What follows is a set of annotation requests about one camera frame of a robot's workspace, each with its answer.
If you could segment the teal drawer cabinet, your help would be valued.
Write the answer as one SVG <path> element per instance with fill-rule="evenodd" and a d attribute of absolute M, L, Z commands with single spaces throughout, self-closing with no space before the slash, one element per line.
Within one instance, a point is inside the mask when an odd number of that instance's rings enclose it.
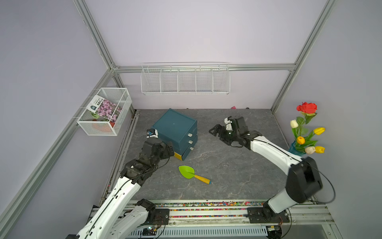
<path fill-rule="evenodd" d="M 182 155 L 179 151 L 179 140 L 181 138 L 181 128 L 184 123 L 192 122 L 195 119 L 188 117 L 173 109 L 168 109 L 153 125 L 158 131 L 158 137 L 164 142 L 172 142 L 174 152 Z"/>

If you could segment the teal drawer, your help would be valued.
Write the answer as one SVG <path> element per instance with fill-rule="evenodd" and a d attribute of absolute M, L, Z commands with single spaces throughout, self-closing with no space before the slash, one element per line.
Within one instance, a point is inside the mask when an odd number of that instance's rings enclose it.
<path fill-rule="evenodd" d="M 196 120 L 192 122 L 187 122 L 182 125 L 181 138 L 179 140 L 179 146 L 183 147 L 189 140 L 193 138 L 197 134 L 197 125 L 198 122 Z"/>
<path fill-rule="evenodd" d="M 186 141 L 184 143 L 182 143 L 179 151 L 181 153 L 184 153 L 186 150 L 188 150 L 190 147 L 194 147 L 195 144 L 197 143 L 198 141 L 198 135 L 195 134 L 193 135 L 192 137 L 186 137 Z"/>
<path fill-rule="evenodd" d="M 181 155 L 181 160 L 182 161 L 186 160 L 188 155 L 194 150 L 195 145 L 196 145 L 196 142 L 193 142 L 193 144 L 188 144 L 188 147 L 186 148 L 186 150 Z"/>

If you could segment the teal bottom drawer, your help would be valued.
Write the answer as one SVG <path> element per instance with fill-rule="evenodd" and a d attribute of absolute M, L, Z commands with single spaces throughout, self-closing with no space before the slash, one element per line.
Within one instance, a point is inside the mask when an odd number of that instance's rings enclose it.
<path fill-rule="evenodd" d="M 193 142 L 193 144 L 188 144 L 188 147 L 186 148 L 186 150 L 181 155 L 181 160 L 182 161 L 186 160 L 188 155 L 194 150 L 195 145 L 196 145 L 196 142 Z"/>

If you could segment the teal top drawer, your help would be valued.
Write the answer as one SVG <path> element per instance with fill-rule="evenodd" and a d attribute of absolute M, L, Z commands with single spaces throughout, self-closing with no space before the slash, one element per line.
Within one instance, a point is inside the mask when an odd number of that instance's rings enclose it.
<path fill-rule="evenodd" d="M 192 122 L 187 122 L 182 125 L 181 138 L 179 140 L 179 146 L 183 147 L 189 140 L 193 138 L 197 134 L 197 125 L 198 122 L 196 120 Z"/>

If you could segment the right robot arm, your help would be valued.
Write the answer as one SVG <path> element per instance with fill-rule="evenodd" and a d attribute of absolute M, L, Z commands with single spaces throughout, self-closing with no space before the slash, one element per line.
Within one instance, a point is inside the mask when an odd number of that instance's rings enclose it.
<path fill-rule="evenodd" d="M 209 133 L 228 146 L 237 142 L 240 147 L 262 155 L 286 174 L 285 188 L 263 204 L 260 215 L 267 222 L 279 218 L 286 209 L 308 201 L 323 188 L 323 174 L 313 158 L 288 152 L 260 132 L 249 130 L 243 117 L 229 116 L 224 119 L 224 125 L 216 124 Z"/>

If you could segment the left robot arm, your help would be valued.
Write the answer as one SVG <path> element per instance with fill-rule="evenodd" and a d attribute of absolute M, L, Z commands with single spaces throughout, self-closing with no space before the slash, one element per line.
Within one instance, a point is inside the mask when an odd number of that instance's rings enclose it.
<path fill-rule="evenodd" d="M 90 221 L 69 239 L 125 239 L 142 225 L 155 222 L 155 205 L 145 199 L 124 216 L 119 217 L 127 203 L 139 191 L 146 180 L 157 171 L 159 162 L 174 156 L 173 144 L 158 138 L 148 138 L 137 159 L 125 164 L 111 194 Z"/>

